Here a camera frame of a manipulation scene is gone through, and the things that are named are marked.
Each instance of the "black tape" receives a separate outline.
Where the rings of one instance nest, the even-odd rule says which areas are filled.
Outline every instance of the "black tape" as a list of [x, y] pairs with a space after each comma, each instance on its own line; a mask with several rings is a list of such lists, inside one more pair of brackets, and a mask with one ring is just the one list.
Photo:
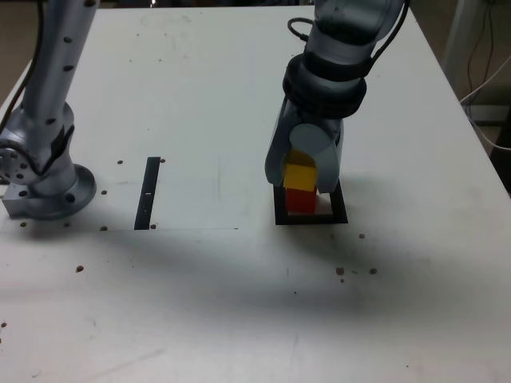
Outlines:
[[329, 81], [345, 82], [364, 78], [373, 68], [373, 60], [369, 57], [354, 65], [339, 65], [331, 61], [323, 60], [320, 56], [308, 52], [303, 54], [302, 63], [314, 75]]
[[337, 181], [335, 190], [330, 193], [330, 204], [333, 214], [290, 215], [286, 210], [286, 189], [283, 186], [273, 187], [273, 204], [275, 207], [275, 225], [332, 225], [348, 223], [348, 215], [344, 205], [341, 183]]
[[149, 157], [145, 165], [144, 182], [142, 183], [141, 197], [138, 200], [135, 230], [148, 230], [151, 225], [156, 182], [160, 170], [160, 157]]
[[283, 80], [286, 97], [303, 111], [321, 118], [342, 119], [355, 114], [366, 96], [366, 81], [361, 78], [349, 95], [333, 93], [321, 84], [299, 76], [302, 59], [303, 55], [300, 54], [287, 65]]

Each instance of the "white table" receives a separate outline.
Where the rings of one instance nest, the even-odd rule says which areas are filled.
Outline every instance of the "white table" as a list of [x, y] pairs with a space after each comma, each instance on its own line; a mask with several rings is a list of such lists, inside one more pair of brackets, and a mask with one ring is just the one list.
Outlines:
[[346, 120], [350, 223], [274, 225], [286, 23], [312, 14], [98, 12], [68, 99], [98, 193], [54, 223], [2, 209], [2, 383], [511, 380], [511, 204], [412, 14]]

